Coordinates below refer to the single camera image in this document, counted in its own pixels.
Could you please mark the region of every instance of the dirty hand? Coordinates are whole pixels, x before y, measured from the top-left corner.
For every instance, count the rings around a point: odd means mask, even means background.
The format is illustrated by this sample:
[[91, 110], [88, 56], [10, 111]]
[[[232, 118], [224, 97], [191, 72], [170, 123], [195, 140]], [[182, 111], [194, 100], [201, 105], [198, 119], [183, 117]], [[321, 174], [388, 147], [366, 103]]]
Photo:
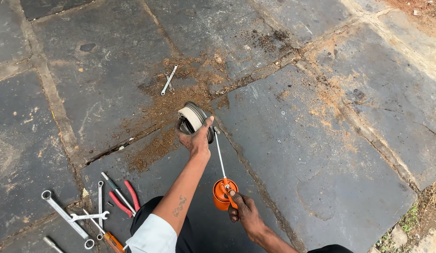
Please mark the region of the dirty hand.
[[238, 210], [229, 205], [229, 218], [232, 222], [240, 220], [244, 230], [248, 234], [249, 239], [255, 243], [259, 243], [263, 234], [269, 230], [264, 221], [259, 215], [254, 200], [248, 196], [242, 195], [231, 190], [229, 192], [232, 200], [237, 204]]
[[209, 127], [213, 124], [214, 117], [210, 116], [205, 119], [204, 124], [198, 131], [191, 135], [184, 134], [180, 127], [182, 119], [176, 122], [174, 127], [174, 132], [179, 137], [179, 141], [188, 149], [190, 152], [190, 157], [201, 155], [210, 158], [209, 141], [207, 140], [207, 131]]

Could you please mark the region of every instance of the white roller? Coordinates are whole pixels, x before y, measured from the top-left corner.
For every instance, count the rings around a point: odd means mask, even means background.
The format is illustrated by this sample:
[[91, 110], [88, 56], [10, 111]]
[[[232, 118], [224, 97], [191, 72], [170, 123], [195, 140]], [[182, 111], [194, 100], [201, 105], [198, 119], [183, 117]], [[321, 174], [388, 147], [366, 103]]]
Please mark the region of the white roller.
[[195, 132], [201, 128], [201, 126], [202, 126], [201, 120], [198, 118], [196, 113], [193, 112], [193, 110], [191, 110], [190, 108], [184, 107], [184, 108], [180, 109], [179, 111], [177, 111], [177, 113], [179, 115], [179, 118], [181, 118], [181, 116], [183, 116], [183, 117], [188, 119], [188, 122], [190, 122], [190, 124], [192, 125]]

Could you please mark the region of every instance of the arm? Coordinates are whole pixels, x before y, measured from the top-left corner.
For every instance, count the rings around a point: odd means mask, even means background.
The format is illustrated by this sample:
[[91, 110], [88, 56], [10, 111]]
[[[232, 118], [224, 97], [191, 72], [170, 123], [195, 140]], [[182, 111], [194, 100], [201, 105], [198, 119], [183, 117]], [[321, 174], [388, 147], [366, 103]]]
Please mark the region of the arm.
[[233, 190], [230, 192], [230, 196], [237, 204], [238, 210], [229, 205], [229, 218], [232, 222], [240, 220], [249, 239], [268, 253], [299, 253], [265, 225], [255, 207], [254, 200]]
[[207, 118], [204, 125], [191, 135], [181, 132], [180, 120], [174, 127], [180, 142], [190, 151], [190, 159], [152, 213], [167, 221], [178, 236], [187, 216], [193, 194], [210, 159], [207, 130], [213, 121], [213, 116]]

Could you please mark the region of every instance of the pliers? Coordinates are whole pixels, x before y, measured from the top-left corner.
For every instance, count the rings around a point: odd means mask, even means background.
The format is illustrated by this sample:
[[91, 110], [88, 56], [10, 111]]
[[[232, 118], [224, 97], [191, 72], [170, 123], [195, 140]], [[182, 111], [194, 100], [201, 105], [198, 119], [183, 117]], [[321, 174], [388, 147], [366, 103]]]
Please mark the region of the pliers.
[[135, 207], [135, 211], [132, 209], [132, 207], [130, 207], [129, 203], [126, 203], [129, 205], [129, 208], [127, 208], [125, 205], [123, 205], [121, 203], [121, 201], [115, 196], [115, 193], [113, 193], [112, 191], [109, 191], [109, 195], [110, 197], [113, 199], [113, 201], [115, 202], [115, 204], [123, 211], [125, 211], [128, 215], [129, 218], [132, 216], [135, 216], [136, 212], [140, 209], [140, 204], [138, 203], [138, 198], [136, 197], [135, 191], [132, 188], [131, 184], [129, 183], [129, 181], [125, 180], [124, 184], [126, 185], [126, 187], [128, 188], [129, 192], [131, 193], [132, 196], [132, 200], [134, 202], [134, 207]]

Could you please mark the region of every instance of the white sleeve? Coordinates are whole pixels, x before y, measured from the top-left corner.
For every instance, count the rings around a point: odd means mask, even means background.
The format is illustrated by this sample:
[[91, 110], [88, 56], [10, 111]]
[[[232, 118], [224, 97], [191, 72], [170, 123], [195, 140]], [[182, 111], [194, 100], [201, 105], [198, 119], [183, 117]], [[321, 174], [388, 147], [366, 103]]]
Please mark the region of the white sleeve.
[[176, 242], [173, 227], [159, 216], [150, 214], [126, 244], [132, 253], [174, 253]]

